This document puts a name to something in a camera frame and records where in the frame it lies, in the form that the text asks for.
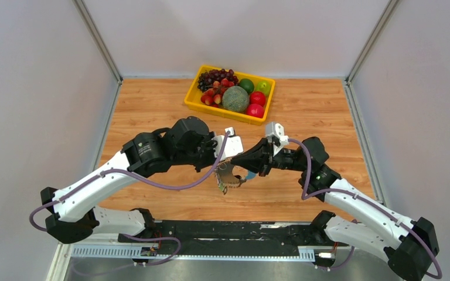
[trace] melon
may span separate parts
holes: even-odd
[[[239,86],[232,86],[223,93],[221,104],[226,110],[243,113],[249,105],[249,95]]]

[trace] plastic bin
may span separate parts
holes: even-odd
[[[267,119],[267,116],[268,116],[268,111],[270,110],[271,100],[273,97],[273,91],[275,89],[275,80],[252,75],[252,74],[242,73],[242,72],[234,73],[234,75],[237,76],[239,81],[241,79],[248,78],[254,83],[255,86],[261,80],[266,80],[270,83],[271,90],[270,90],[270,94],[267,97],[267,103],[264,107],[265,114],[263,115],[263,118],[257,118],[257,117],[249,116],[249,115],[242,114],[242,113],[228,111],[226,109],[223,109],[221,106],[220,106],[220,108],[210,107],[201,102],[201,96],[203,95],[203,92],[201,92],[197,88],[197,80],[199,79],[199,76],[201,75],[201,73],[204,73],[205,71],[209,72],[212,69],[220,70],[221,67],[201,66],[201,68],[197,72],[196,77],[194,78],[194,81],[192,82],[192,85],[190,86],[189,91],[187,92],[187,95],[185,96],[184,103],[190,109],[195,110],[195,111],[200,111],[200,112],[205,112],[208,114],[213,114],[213,115],[217,115],[217,116],[221,116],[221,117],[225,117],[225,118],[230,118],[233,120],[238,120],[238,121],[246,122],[249,124],[261,125],[263,122],[265,122],[265,120]]]

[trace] wood surface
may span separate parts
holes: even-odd
[[[340,80],[276,80],[268,123],[277,121],[290,137],[302,141],[318,136],[330,155],[327,164],[359,190],[374,198],[363,156]],[[183,103],[190,79],[124,80],[112,118],[100,165],[140,132],[171,127],[180,118],[197,116],[211,131],[224,134],[233,126],[244,150],[265,134],[263,126],[249,125],[192,111]],[[175,166],[150,179],[158,183],[191,183],[203,173],[192,166]],[[157,220],[311,221],[320,210],[352,217],[329,204],[311,198],[301,201],[300,172],[272,170],[223,195],[212,176],[201,185],[169,191],[143,183],[126,187],[100,206],[118,210],[147,208]]]

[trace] bunch of grapes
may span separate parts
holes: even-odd
[[[239,79],[234,75],[234,71],[232,69],[228,71],[223,68],[221,70],[213,69],[209,72],[206,71],[201,73],[197,81],[197,88],[200,89],[201,92],[205,92],[213,87],[213,83],[215,81],[221,82],[224,78],[233,82],[235,85],[239,83]]]

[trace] white wall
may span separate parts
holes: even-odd
[[[402,1],[354,88],[386,202],[435,224],[450,280],[450,1]]]
[[[123,76],[346,76],[387,0],[85,0]]]
[[[71,1],[0,1],[0,280],[46,277],[57,241],[28,215],[89,172],[115,89]]]

